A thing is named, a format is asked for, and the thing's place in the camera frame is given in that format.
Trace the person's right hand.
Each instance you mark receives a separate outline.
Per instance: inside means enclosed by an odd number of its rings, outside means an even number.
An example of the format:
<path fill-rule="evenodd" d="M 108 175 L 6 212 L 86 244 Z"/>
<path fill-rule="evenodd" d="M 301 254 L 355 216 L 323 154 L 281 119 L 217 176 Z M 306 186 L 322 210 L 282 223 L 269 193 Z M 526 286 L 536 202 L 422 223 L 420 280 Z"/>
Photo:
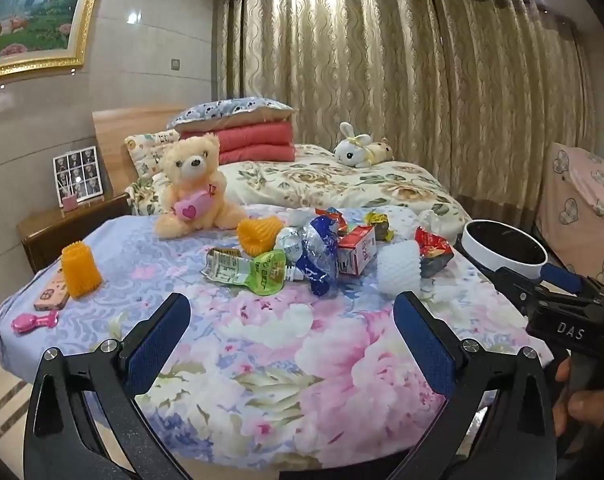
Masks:
<path fill-rule="evenodd" d="M 581 390 L 567 396 L 567 390 L 552 407 L 555 436 L 560 437 L 569 419 L 584 422 L 597 429 L 604 423 L 604 390 Z"/>

